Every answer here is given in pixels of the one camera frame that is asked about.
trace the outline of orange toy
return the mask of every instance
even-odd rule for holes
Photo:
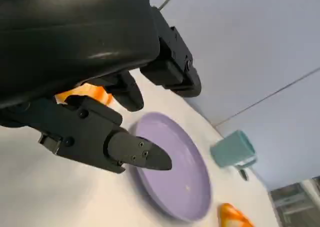
[[[218,212],[221,227],[254,227],[242,212],[229,203],[220,205]]]
[[[72,90],[59,93],[56,95],[56,98],[60,102],[64,102],[66,98],[71,95],[89,96],[106,106],[109,105],[112,101],[112,95],[108,94],[103,87],[95,86],[89,83],[85,83]]]

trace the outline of mug handle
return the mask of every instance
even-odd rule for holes
[[[245,168],[248,168],[248,167],[250,167],[250,166],[252,166],[254,163],[256,163],[257,162],[257,159],[255,158],[255,159],[253,159],[253,160],[251,160],[250,162],[248,162],[248,163],[246,163],[246,164],[243,164],[243,165],[236,165],[235,167],[238,169],[238,170],[243,170],[243,169],[245,169]]]

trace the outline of white wall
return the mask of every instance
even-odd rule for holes
[[[217,126],[243,130],[258,157],[253,169],[274,190],[320,175],[320,71]]]
[[[213,125],[320,67],[320,0],[172,0],[162,11],[194,56]]]
[[[268,188],[320,175],[319,74],[228,120],[320,67],[320,0],[172,0],[162,13],[202,80],[188,102],[222,135],[248,133]]]

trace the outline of plate rim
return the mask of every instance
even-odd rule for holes
[[[150,195],[150,197],[156,202],[156,204],[166,213],[168,213],[169,215],[171,215],[172,217],[185,221],[185,222],[195,222],[198,220],[201,220],[203,217],[205,217],[210,209],[211,203],[212,203],[212,185],[211,185],[211,180],[210,180],[210,176],[209,176],[209,172],[208,172],[208,168],[207,165],[204,161],[204,158],[202,157],[197,145],[194,143],[194,141],[192,140],[192,138],[189,136],[189,134],[173,119],[171,119],[169,116],[160,113],[160,112],[149,112],[144,114],[136,123],[135,128],[134,128],[134,134],[136,135],[139,129],[139,125],[141,125],[141,122],[143,120],[145,120],[146,118],[149,118],[150,116],[158,116],[160,119],[161,118],[165,118],[168,121],[172,122],[174,125],[176,125],[182,133],[184,133],[184,135],[188,138],[188,141],[190,141],[192,143],[192,148],[194,148],[195,152],[197,155],[200,156],[200,161],[201,161],[201,165],[203,166],[203,169],[205,171],[205,178],[207,181],[207,184],[209,186],[209,201],[207,206],[205,207],[203,213],[200,213],[199,216],[195,217],[195,218],[187,218],[186,216],[182,216],[179,214],[174,213],[172,210],[170,210],[169,208],[167,208],[167,206],[163,203],[163,201],[159,198],[159,196],[157,195],[157,193],[153,190],[153,188],[151,187],[149,181],[147,180],[146,174],[144,172],[143,168],[139,168],[137,167],[137,172],[138,175],[143,183],[143,186],[145,188],[145,190],[148,192],[148,194]]]

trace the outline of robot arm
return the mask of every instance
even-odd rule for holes
[[[192,54],[149,0],[0,0],[0,16],[0,125],[37,129],[54,154],[115,173],[123,163],[171,169],[168,154],[121,128],[114,110],[87,96],[53,100],[90,83],[138,111],[136,68],[182,97],[200,94]]]

